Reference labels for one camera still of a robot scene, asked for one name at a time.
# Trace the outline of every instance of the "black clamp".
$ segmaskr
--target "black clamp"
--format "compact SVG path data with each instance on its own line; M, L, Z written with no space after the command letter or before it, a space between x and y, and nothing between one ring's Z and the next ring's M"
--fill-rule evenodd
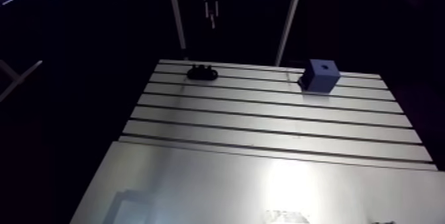
M212 66L204 67L194 64L193 67L187 72L187 78L190 80L215 80L218 78L218 72L212 69Z

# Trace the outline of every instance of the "blue cube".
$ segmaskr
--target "blue cube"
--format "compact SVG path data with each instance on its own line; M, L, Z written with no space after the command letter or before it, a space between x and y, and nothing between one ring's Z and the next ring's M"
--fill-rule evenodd
M309 60L305 73L298 81L303 91L329 93L340 79L333 60Z

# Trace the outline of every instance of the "metal table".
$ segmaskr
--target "metal table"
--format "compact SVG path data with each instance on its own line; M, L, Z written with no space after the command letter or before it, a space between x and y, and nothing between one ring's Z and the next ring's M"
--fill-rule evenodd
M309 95L300 69L191 64L160 61L72 223L445 223L445 174L378 75Z

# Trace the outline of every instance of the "dark background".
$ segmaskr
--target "dark background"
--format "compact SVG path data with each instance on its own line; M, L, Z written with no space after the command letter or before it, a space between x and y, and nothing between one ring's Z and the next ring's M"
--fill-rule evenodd
M273 65L289 2L222 1L212 31L202 5L179 0L187 56ZM283 65L381 74L444 169L444 5L300 0ZM170 0L16 0L0 7L0 56L19 73L44 61L0 103L7 217L56 223L69 223L158 60L183 58Z

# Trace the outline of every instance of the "vertical pole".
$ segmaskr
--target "vertical pole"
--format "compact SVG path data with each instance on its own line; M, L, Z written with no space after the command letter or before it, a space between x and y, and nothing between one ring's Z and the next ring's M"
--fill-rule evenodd
M281 64L281 59L283 58L284 48L286 47L287 37L289 36L289 31L292 27L293 16L298 5L298 0L292 0L289 6L289 12L287 13L286 22L284 24L283 35L281 36L281 41L278 46L277 58L275 59L275 66Z
M181 13L179 12L179 4L177 0L172 0L173 14L175 15L177 35L179 37L179 44L181 49L185 50L184 30L182 29Z

